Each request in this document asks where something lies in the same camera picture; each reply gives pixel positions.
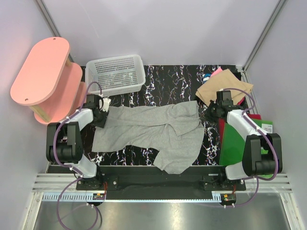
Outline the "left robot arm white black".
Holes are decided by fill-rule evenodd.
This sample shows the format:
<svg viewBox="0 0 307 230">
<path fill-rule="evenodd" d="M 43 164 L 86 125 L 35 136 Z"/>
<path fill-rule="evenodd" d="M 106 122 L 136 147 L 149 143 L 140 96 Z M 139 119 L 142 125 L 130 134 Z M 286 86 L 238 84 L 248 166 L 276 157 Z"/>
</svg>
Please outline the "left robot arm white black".
<svg viewBox="0 0 307 230">
<path fill-rule="evenodd" d="M 47 126 L 47 160 L 87 179 L 87 184 L 94 190 L 100 189 L 104 181 L 99 175 L 98 167 L 84 155 L 81 131 L 87 125 L 103 128 L 110 103 L 109 98 L 89 94 L 85 103 L 72 115 Z"/>
</svg>

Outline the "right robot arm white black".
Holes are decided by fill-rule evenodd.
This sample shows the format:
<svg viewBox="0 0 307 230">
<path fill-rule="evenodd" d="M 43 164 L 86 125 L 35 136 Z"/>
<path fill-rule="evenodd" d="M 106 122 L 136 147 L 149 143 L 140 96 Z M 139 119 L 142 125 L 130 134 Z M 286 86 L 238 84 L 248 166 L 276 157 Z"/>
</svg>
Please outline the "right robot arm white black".
<svg viewBox="0 0 307 230">
<path fill-rule="evenodd" d="M 218 177 L 218 185 L 224 190 L 230 189 L 235 180 L 256 178 L 264 181 L 273 180 L 282 171 L 281 137 L 276 133 L 268 133 L 258 126 L 248 115 L 248 109 L 235 105 L 231 91 L 239 91 L 253 97 L 240 89 L 225 88 L 216 92 L 216 100 L 210 101 L 209 118 L 224 120 L 232 126 L 245 141 L 242 160 L 225 166 L 225 174 Z"/>
</svg>

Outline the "grey t-shirt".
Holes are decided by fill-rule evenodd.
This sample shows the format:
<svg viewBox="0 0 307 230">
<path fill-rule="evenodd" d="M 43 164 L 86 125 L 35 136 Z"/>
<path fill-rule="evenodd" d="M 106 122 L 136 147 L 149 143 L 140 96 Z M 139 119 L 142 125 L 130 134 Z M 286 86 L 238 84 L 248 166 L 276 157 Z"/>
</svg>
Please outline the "grey t-shirt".
<svg viewBox="0 0 307 230">
<path fill-rule="evenodd" d="M 93 152 L 113 152 L 131 145 L 158 150 L 154 166 L 168 174 L 181 174 L 197 159 L 204 126 L 196 101 L 165 106 L 109 108 L 106 124 L 97 127 Z"/>
</svg>

